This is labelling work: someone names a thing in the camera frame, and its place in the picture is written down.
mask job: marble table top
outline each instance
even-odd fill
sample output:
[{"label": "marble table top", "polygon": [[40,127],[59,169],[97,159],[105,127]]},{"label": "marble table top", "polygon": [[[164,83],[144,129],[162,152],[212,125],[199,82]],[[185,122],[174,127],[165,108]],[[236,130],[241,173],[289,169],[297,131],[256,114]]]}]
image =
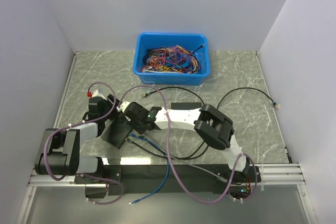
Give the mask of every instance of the marble table top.
[{"label": "marble table top", "polygon": [[[127,89],[141,84],[132,71],[134,51],[81,51],[75,56],[75,64],[67,87],[59,126],[81,121],[88,110],[87,87],[96,81],[111,85],[117,98]],[[211,51],[211,75],[200,86],[182,86],[202,97],[205,103],[217,106],[220,99],[230,90],[238,87],[254,87],[267,92],[263,73],[255,51]],[[109,90],[98,88],[107,96]],[[136,101],[145,108],[163,106],[156,93],[143,98],[148,88],[138,88],[129,93],[125,100]],[[183,90],[162,91],[167,102],[196,102],[196,96]],[[274,108],[268,98],[254,90],[238,90],[231,93],[219,108],[234,122],[235,135],[243,152],[249,154],[255,163],[288,163]],[[166,130],[151,131],[161,146],[166,145]],[[156,152],[147,143],[137,143]],[[190,155],[202,142],[195,132],[172,129],[171,152],[175,156]],[[109,164],[165,164],[165,160],[153,157],[137,146],[125,142],[118,150],[100,137],[87,140],[81,154],[107,158]],[[192,164],[226,163],[222,152],[209,148],[200,158],[189,161]]]}]

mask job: blue ethernet cable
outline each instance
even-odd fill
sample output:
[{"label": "blue ethernet cable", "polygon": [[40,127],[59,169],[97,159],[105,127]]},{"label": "blue ethernet cable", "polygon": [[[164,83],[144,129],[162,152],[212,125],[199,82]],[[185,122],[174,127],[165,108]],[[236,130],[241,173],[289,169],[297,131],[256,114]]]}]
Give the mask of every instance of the blue ethernet cable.
[{"label": "blue ethernet cable", "polygon": [[[132,137],[138,138],[138,139],[140,139],[140,140],[146,141],[146,142],[150,143],[151,145],[155,146],[156,148],[160,149],[160,147],[158,147],[158,146],[157,146],[156,144],[154,144],[152,141],[149,141],[148,139],[146,139],[146,138],[144,138],[144,137],[139,137],[139,136],[137,136],[137,135],[135,135],[135,134],[133,134],[133,133],[130,133],[129,135],[132,136]],[[166,182],[166,180],[167,180],[167,178],[168,178],[168,175],[169,175],[169,161],[168,161],[168,159],[166,159],[166,161],[167,161],[167,172],[166,172],[166,176],[164,177],[164,179],[163,179],[161,185],[159,185],[159,187],[158,187],[157,189],[155,189],[154,191],[152,191],[150,194],[147,194],[146,196],[144,196],[144,197],[142,197],[142,198],[140,198],[140,199],[137,199],[137,200],[132,201],[131,203],[129,203],[129,205],[135,204],[135,203],[137,203],[137,202],[139,202],[139,201],[142,201],[143,199],[146,199],[146,198],[152,196],[153,194],[157,193],[157,192],[162,188],[162,186],[163,186],[164,183]]]}]

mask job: tangled wires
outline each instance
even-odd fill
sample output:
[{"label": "tangled wires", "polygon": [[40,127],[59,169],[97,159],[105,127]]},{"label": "tangled wires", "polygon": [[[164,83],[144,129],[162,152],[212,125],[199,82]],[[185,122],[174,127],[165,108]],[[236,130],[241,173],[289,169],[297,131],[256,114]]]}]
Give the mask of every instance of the tangled wires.
[{"label": "tangled wires", "polygon": [[204,45],[193,52],[179,45],[147,49],[147,54],[142,59],[144,64],[142,72],[201,73],[201,66],[195,57],[195,52],[202,47]]}]

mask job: metal frame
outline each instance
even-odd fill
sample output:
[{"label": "metal frame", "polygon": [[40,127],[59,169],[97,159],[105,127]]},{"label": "metal frame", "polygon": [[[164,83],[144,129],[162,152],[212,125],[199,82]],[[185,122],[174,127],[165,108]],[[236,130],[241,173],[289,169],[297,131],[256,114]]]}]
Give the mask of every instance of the metal frame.
[{"label": "metal frame", "polygon": [[[65,97],[68,92],[68,86],[75,68],[75,64],[79,55],[79,51],[74,52],[74,59],[71,64],[69,71],[69,76],[65,85],[65,89],[62,95],[61,103],[55,118],[54,127],[58,127],[59,118],[64,107]],[[305,214],[309,224],[315,224],[317,218],[313,205],[311,203],[306,182],[304,180],[301,168],[299,164],[256,164],[259,166],[261,175],[261,189],[263,190],[264,185],[297,185],[300,198],[302,201]],[[34,200],[37,187],[105,187],[105,184],[94,184],[94,185],[79,185],[74,183],[75,176],[67,176],[61,181],[54,181],[47,175],[37,175],[33,171],[30,181],[27,185],[26,194],[16,220],[17,224],[25,224],[28,219],[28,215],[31,209],[31,205]]]}]

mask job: white cable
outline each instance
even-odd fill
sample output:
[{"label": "white cable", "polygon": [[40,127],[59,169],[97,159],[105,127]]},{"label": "white cable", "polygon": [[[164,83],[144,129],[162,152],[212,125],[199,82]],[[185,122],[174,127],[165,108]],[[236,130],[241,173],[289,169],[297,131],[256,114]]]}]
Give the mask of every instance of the white cable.
[{"label": "white cable", "polygon": [[[142,134],[142,135],[143,135],[144,137],[146,137],[148,140],[150,140],[150,141],[152,141],[153,143],[155,143],[160,149],[162,149],[163,151],[165,151],[165,150],[164,150],[164,149],[157,143],[157,141],[155,141],[151,136],[148,136],[147,134]],[[219,175],[217,175],[217,174],[214,174],[214,173],[210,172],[210,171],[207,170],[207,169],[201,168],[201,167],[199,167],[199,166],[197,166],[197,165],[188,164],[186,161],[177,159],[177,158],[173,157],[172,155],[171,155],[171,158],[173,158],[174,160],[176,160],[176,161],[178,161],[178,162],[180,162],[180,163],[182,163],[182,164],[185,164],[185,165],[192,166],[192,167],[194,167],[194,168],[203,170],[203,171],[205,171],[206,173],[209,173],[209,174],[215,176],[216,178],[218,178],[218,179],[219,179],[220,181],[222,181],[222,182],[227,182],[227,179],[225,179],[225,178],[223,178],[223,177],[221,177],[221,176],[219,176]]]}]

